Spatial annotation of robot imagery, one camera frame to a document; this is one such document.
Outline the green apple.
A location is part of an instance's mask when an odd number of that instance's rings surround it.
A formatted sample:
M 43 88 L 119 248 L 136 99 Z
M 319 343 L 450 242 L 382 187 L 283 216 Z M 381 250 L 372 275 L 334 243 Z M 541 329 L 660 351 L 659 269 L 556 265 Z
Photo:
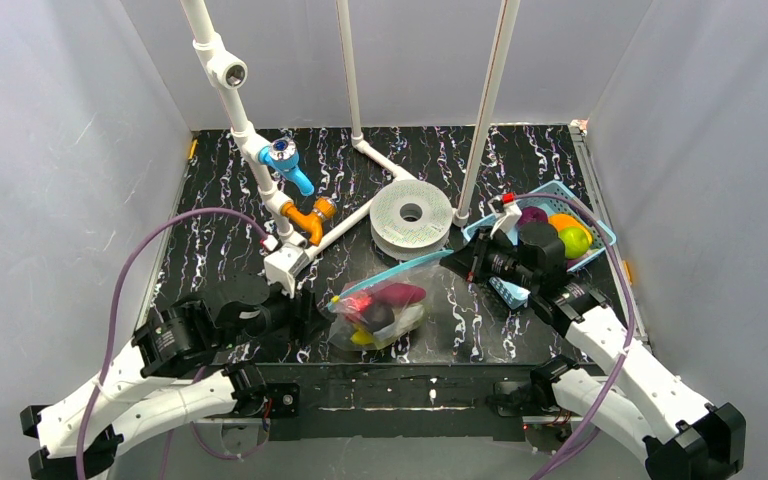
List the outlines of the green apple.
M 589 232 L 577 226 L 560 230 L 558 236 L 564 245 L 564 256 L 567 260 L 575 260 L 584 256 L 592 244 Z

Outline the magenta sweet potato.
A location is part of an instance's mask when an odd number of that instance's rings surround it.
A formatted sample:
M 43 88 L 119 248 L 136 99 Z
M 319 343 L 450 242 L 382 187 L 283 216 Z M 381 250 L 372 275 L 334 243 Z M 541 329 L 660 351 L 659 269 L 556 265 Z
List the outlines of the magenta sweet potato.
M 396 282 L 381 287 L 372 297 L 379 303 L 402 308 L 423 301 L 426 295 L 426 290 L 422 287 Z

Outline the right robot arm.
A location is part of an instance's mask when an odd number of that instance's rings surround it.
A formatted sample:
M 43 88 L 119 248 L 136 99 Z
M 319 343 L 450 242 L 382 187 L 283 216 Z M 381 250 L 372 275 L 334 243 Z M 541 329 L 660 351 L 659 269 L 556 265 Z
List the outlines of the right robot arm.
M 498 278 L 526 289 L 538 318 L 608 375 L 600 383 L 573 361 L 553 359 L 531 373 L 535 402 L 580 411 L 635 453 L 652 479 L 728 479 L 743 469 L 744 415 L 692 390 L 634 339 L 606 297 L 568 272 L 553 227 L 529 223 L 516 243 L 482 227 L 440 264 L 472 283 Z

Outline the dark red plum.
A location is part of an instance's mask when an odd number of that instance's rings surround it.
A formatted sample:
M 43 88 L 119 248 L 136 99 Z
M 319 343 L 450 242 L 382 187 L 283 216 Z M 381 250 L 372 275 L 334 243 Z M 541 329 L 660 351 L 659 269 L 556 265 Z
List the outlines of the dark red plum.
M 392 325 L 395 322 L 395 314 L 390 306 L 374 303 L 362 312 L 362 319 L 364 328 L 370 333 L 375 333 Z

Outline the light blue plastic basket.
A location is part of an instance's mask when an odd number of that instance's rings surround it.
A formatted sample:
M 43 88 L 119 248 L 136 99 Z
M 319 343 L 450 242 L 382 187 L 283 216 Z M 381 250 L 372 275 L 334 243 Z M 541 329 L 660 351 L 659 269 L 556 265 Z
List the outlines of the light blue plastic basket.
M 573 205 L 581 204 L 578 197 L 557 180 L 534 189 L 528 198 L 521 198 L 517 203 L 521 210 L 527 206 L 537 206 L 544 209 L 549 216 L 566 213 L 584 223 L 577 211 L 572 208 Z M 593 243 L 584 256 L 575 260 L 565 258 L 564 245 L 559 239 L 558 231 L 548 222 L 516 226 L 509 232 L 507 238 L 516 250 L 526 254 L 528 260 L 536 260 L 539 268 L 557 273 L 561 266 L 565 266 L 567 271 L 575 272 L 593 261 L 608 246 L 616 243 L 615 234 L 602 221 L 598 220 L 595 226 L 588 227 L 593 234 Z

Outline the purple onion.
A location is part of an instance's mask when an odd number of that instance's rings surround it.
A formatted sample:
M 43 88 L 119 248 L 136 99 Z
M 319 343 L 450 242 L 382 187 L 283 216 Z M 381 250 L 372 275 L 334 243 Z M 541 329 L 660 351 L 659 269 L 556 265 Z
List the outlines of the purple onion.
M 548 213 L 537 206 L 527 206 L 522 209 L 517 226 L 522 227 L 530 223 L 547 223 L 549 215 Z

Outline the white filament spool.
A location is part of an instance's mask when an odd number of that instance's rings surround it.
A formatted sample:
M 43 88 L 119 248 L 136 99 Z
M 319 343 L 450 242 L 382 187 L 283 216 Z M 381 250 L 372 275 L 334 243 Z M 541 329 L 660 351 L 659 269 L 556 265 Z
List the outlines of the white filament spool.
M 387 256 L 408 261 L 441 250 L 453 223 L 446 194 L 420 180 L 396 181 L 381 189 L 369 210 L 374 244 Z

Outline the yellow banana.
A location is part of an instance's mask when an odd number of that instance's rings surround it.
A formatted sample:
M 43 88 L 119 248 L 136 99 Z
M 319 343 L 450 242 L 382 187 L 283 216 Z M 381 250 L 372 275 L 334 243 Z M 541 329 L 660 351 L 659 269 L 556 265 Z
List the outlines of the yellow banana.
M 350 341 L 359 348 L 373 348 L 376 345 L 375 336 L 363 329 L 356 330 L 351 335 Z

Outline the red apple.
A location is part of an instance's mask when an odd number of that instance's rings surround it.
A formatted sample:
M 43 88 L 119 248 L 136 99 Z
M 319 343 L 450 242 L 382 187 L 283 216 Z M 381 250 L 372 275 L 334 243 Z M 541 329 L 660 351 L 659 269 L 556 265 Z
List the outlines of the red apple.
M 357 325 L 367 325 L 367 311 L 374 304 L 371 296 L 353 294 L 341 301 L 341 312 L 347 321 Z

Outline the orange fruit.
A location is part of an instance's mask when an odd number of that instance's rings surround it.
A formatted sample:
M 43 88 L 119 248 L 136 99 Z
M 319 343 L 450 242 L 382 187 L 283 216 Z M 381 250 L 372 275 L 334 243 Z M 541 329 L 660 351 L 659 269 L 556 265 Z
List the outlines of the orange fruit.
M 591 230 L 575 216 L 566 213 L 556 213 L 548 217 L 548 223 L 558 232 L 567 228 L 576 227 L 586 234 L 590 243 L 593 243 L 593 234 Z

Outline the orange tap valve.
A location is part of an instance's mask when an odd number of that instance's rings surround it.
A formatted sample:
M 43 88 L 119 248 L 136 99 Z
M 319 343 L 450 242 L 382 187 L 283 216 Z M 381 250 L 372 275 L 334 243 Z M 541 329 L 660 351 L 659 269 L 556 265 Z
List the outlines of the orange tap valve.
M 335 203 L 327 197 L 317 198 L 309 213 L 302 213 L 293 201 L 285 202 L 280 208 L 280 214 L 306 232 L 309 242 L 314 246 L 321 244 L 324 237 L 323 224 L 333 218 L 336 211 Z

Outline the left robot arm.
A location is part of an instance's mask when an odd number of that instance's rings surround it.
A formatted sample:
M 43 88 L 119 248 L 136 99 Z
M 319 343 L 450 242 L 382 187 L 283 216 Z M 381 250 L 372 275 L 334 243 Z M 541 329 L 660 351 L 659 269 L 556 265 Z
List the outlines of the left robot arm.
M 55 404 L 21 412 L 24 435 L 40 444 L 29 458 L 31 477 L 95 477 L 129 448 L 214 415 L 285 416 L 281 399 L 288 389 L 268 383 L 251 360 L 227 360 L 196 384 L 172 385 L 209 369 L 242 336 L 284 330 L 302 342 L 308 325 L 321 317 L 311 289 L 287 295 L 280 284 L 254 274 L 234 275 L 150 314 L 105 373 Z

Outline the clear zip top bag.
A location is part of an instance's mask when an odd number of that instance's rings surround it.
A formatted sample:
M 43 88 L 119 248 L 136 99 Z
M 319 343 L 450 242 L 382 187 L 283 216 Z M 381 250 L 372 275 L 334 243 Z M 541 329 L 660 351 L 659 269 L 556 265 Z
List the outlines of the clear zip top bag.
M 328 343 L 344 352 L 381 351 L 428 330 L 449 310 L 455 277 L 442 260 L 452 253 L 440 250 L 346 284 L 327 303 Z

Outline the blue tap valve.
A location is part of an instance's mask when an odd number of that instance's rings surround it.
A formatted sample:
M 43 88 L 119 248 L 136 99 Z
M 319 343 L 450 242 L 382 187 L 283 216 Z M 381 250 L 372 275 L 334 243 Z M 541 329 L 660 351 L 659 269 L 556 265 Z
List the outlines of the blue tap valve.
M 312 182 L 299 168 L 300 155 L 291 138 L 282 137 L 263 147 L 258 153 L 258 160 L 294 184 L 301 195 L 311 196 L 314 193 Z

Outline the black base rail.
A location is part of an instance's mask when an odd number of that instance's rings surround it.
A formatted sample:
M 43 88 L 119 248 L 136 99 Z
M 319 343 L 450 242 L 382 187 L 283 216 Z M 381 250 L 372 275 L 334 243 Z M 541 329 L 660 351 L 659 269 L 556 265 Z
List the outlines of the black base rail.
M 273 400 L 273 441 L 489 437 L 577 416 L 530 387 L 531 364 L 259 364 Z

